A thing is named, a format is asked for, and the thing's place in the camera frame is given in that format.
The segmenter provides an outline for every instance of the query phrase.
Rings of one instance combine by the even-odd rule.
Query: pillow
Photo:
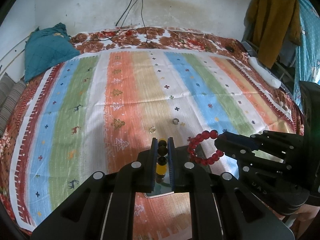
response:
[[[69,39],[62,23],[32,32],[25,47],[24,81],[28,82],[48,68],[78,56],[80,52],[68,42]]]
[[[0,136],[3,135],[7,122],[25,88],[26,84],[22,80],[18,81],[13,85],[9,95],[4,101],[0,110]]]
[[[14,81],[8,76],[7,73],[4,73],[0,80],[0,107],[9,95],[13,85]]]

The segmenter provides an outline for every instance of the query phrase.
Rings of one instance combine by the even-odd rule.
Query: silver rivet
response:
[[[175,124],[175,125],[179,124],[179,119],[178,118],[173,118],[172,119],[172,123]]]
[[[141,163],[140,162],[133,162],[133,163],[131,163],[131,167],[140,168],[141,167]]]
[[[93,175],[94,179],[101,179],[103,177],[103,173],[98,171]]]
[[[225,179],[225,180],[231,180],[232,179],[232,175],[229,173],[229,172],[225,172],[222,174],[222,177]]]
[[[155,126],[152,126],[149,128],[149,133],[155,133],[155,132],[156,132]]]
[[[185,163],[184,166],[187,168],[187,169],[192,169],[195,165],[193,163]]]

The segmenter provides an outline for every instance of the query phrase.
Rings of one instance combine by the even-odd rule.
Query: red bead bracelet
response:
[[[209,131],[203,131],[202,133],[199,133],[196,135],[195,138],[193,138],[190,143],[189,143],[189,147],[188,147],[188,153],[190,153],[190,159],[192,161],[195,161],[196,163],[201,163],[202,165],[206,166],[206,165],[212,165],[215,162],[217,162],[220,157],[222,157],[224,155],[224,152],[221,150],[217,150],[214,154],[212,154],[211,157],[209,157],[208,159],[202,159],[200,157],[197,157],[195,154],[195,149],[197,147],[197,145],[201,142],[203,142],[204,140],[207,140],[209,138],[211,139],[216,139],[218,137],[218,132],[217,130],[212,130],[211,132]]]

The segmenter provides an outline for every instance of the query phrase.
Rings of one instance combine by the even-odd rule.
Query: brown jacket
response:
[[[255,23],[252,43],[259,47],[258,59],[268,68],[276,61],[289,27],[289,40],[300,45],[298,0],[252,0],[247,19]]]

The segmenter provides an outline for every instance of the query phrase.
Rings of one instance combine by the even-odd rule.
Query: grey striped fabric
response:
[[[8,76],[7,73],[4,73],[0,80],[0,107],[9,95],[13,85],[14,81]]]
[[[26,87],[26,84],[22,80],[18,81],[18,83],[13,85],[9,95],[4,101],[0,110],[0,136],[3,135],[7,122]]]

